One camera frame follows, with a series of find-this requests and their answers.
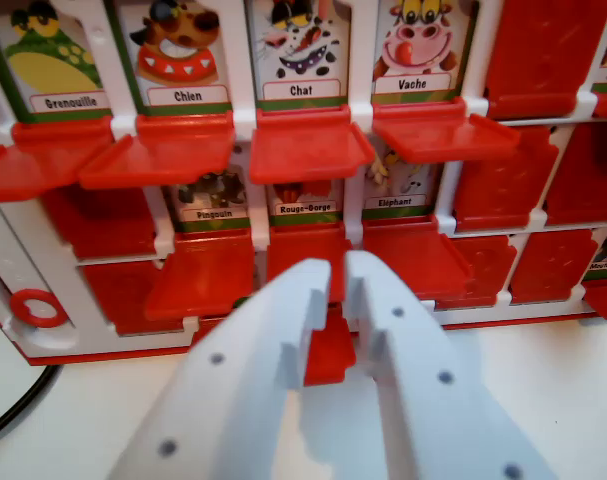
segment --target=white table surface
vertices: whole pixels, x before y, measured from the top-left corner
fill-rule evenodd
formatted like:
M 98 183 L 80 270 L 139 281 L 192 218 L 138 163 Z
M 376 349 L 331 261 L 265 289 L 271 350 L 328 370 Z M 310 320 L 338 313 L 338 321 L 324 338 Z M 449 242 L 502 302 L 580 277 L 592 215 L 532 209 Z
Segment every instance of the white table surface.
M 559 478 L 607 480 L 607 323 L 448 335 Z M 181 358 L 65 366 L 43 401 L 0 439 L 0 479 L 105 478 Z M 0 333 L 0 414 L 40 371 Z M 385 478 L 372 380 L 355 367 L 341 385 L 292 393 L 273 472 L 288 480 Z

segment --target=black cable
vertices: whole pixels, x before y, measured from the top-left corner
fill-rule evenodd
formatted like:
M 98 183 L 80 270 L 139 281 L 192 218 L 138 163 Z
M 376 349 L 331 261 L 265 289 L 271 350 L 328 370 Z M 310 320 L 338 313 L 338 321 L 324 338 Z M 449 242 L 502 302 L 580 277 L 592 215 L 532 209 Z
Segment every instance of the black cable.
M 27 407 L 29 407 L 45 389 L 52 383 L 56 378 L 56 374 L 61 369 L 60 365 L 48 365 L 45 367 L 36 382 L 30 387 L 30 389 L 23 394 L 18 401 L 12 405 L 12 407 L 0 416 L 0 432 L 7 427 L 12 421 L 18 417 Z

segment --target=cartoon cow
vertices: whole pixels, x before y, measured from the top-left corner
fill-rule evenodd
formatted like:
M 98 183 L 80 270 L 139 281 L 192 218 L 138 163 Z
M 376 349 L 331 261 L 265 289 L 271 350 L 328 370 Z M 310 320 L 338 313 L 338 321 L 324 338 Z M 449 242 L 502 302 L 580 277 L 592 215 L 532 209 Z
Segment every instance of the cartoon cow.
M 262 3 L 258 3 L 257 8 L 262 8 Z M 349 27 L 343 18 L 345 15 L 337 14 L 337 9 L 343 7 L 334 5 L 334 0 L 273 0 L 270 3 L 268 23 L 256 27 L 257 31 L 265 32 L 257 41 L 259 65 L 274 65 L 270 60 L 276 54 L 276 78 L 297 78 L 306 72 L 314 72 L 318 77 L 327 75 L 337 61 L 342 41 L 339 38 L 347 38 L 345 33 Z
M 145 28 L 130 34 L 141 46 L 137 74 L 167 86 L 208 85 L 218 79 L 214 56 L 207 49 L 219 35 L 219 17 L 191 3 L 155 0 Z
M 458 61 L 451 51 L 452 32 L 446 15 L 452 11 L 442 0 L 402 0 L 390 9 L 396 17 L 374 65 L 373 81 L 389 69 L 403 75 L 447 72 Z

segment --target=cartoon frog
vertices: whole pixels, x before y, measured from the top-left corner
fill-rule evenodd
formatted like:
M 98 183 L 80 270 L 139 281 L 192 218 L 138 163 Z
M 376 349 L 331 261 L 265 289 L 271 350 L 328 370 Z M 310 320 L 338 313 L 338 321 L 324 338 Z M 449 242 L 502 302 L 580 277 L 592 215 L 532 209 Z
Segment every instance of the cartoon frog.
M 92 54 L 59 27 L 52 6 L 32 2 L 10 17 L 20 40 L 5 49 L 14 73 L 39 93 L 89 92 L 102 88 Z

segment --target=red ring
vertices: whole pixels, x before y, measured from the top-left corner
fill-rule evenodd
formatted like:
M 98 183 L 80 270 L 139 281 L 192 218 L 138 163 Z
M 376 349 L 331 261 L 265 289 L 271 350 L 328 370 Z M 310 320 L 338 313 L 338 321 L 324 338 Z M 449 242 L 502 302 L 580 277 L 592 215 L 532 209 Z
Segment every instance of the red ring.
M 56 315 L 48 318 L 32 315 L 30 308 L 25 304 L 27 300 L 40 300 L 47 303 L 56 310 Z M 63 310 L 63 307 L 52 293 L 36 288 L 26 288 L 14 293 L 10 298 L 10 309 L 18 319 L 37 328 L 59 327 L 67 322 L 68 319 L 67 313 L 65 313 L 65 310 Z

